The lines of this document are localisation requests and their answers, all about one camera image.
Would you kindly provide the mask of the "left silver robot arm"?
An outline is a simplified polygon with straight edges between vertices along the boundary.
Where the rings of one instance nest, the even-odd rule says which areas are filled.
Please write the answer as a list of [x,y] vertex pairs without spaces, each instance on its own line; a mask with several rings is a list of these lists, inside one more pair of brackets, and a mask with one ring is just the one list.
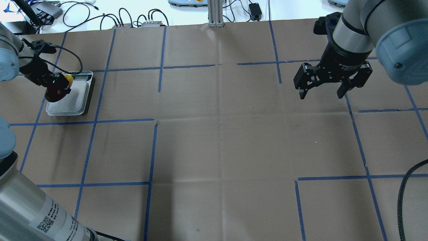
[[[1,81],[23,74],[46,88],[45,99],[58,102],[71,92],[73,73],[49,70],[41,53],[54,54],[57,45],[43,40],[29,42],[1,25]],[[1,240],[98,241],[93,230],[79,223],[49,195],[17,169],[15,133],[1,119]]]

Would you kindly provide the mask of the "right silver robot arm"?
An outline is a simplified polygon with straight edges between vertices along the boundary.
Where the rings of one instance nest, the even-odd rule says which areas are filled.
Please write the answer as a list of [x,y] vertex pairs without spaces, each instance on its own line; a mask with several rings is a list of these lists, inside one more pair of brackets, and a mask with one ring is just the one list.
[[373,50],[388,77],[402,85],[427,82],[427,1],[349,0],[344,10],[320,17],[313,33],[328,43],[319,64],[302,63],[293,82],[304,99],[325,83],[340,83],[338,98],[364,87]]

